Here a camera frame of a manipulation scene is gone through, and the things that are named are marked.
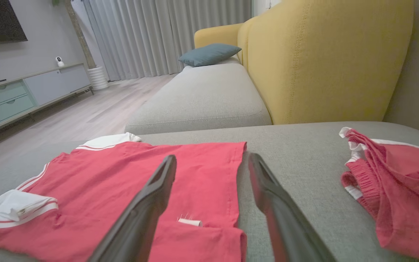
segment security camera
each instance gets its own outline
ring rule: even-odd
[[[58,66],[64,66],[63,59],[60,56],[56,57],[56,62],[58,63]]]

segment clothing tag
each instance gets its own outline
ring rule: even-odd
[[[194,225],[197,227],[201,227],[201,221],[200,220],[189,220],[184,218],[179,218],[178,222],[188,224],[188,225]]]
[[[346,186],[345,189],[349,194],[352,195],[352,197],[354,197],[355,200],[363,196],[363,193],[360,190],[356,189],[354,186]]]

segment teal throw pillow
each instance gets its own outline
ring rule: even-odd
[[[179,61],[191,66],[214,65],[230,58],[240,50],[240,47],[216,43],[188,51],[179,58]]]

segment chair backrest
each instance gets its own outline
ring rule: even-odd
[[[413,12],[412,0],[286,0],[247,21],[242,62],[273,124],[382,121]]]

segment gray sofa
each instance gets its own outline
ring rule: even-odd
[[[383,122],[334,122],[253,126],[143,135],[149,144],[191,144],[247,141],[247,150],[260,154],[282,186],[293,197],[338,261],[392,261],[400,255],[382,249],[374,221],[345,191],[340,176],[350,159],[347,140],[339,130],[352,127],[376,139],[419,146],[419,131]],[[0,168],[0,195],[37,175],[42,166],[83,141],[43,147],[17,157]],[[273,253],[266,220],[251,190],[247,153],[238,170],[239,227],[248,237],[248,261],[271,261]],[[0,261],[29,257],[0,250]]]
[[[125,127],[135,135],[265,126],[271,117],[237,58],[190,67],[135,111]]]

